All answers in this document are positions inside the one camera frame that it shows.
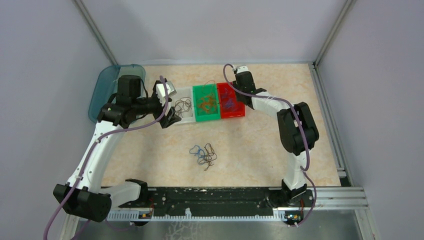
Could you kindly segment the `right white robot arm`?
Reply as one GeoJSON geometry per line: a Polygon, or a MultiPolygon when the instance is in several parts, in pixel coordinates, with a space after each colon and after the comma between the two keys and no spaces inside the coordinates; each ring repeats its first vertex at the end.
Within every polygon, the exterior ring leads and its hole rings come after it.
{"type": "Polygon", "coordinates": [[[305,172],[310,167],[311,149],[320,137],[309,105],[292,104],[257,88],[249,70],[237,69],[234,76],[232,85],[237,100],[277,121],[281,144],[288,152],[281,199],[287,206],[295,206],[307,191],[305,172]]]}

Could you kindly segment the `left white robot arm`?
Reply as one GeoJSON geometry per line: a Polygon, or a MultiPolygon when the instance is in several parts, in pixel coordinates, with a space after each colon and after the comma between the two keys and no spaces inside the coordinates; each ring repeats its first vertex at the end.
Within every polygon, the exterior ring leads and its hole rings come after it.
{"type": "Polygon", "coordinates": [[[112,187],[102,187],[102,180],[112,154],[126,132],[135,131],[131,124],[139,117],[152,115],[154,121],[139,129],[159,123],[165,129],[181,121],[171,106],[177,93],[171,81],[163,76],[154,83],[151,96],[145,91],[141,77],[123,75],[118,79],[117,92],[101,107],[95,130],[83,158],[66,184],[57,184],[53,195],[67,214],[93,222],[104,221],[109,212],[127,203],[144,207],[149,203],[148,184],[127,179],[112,187]]]}

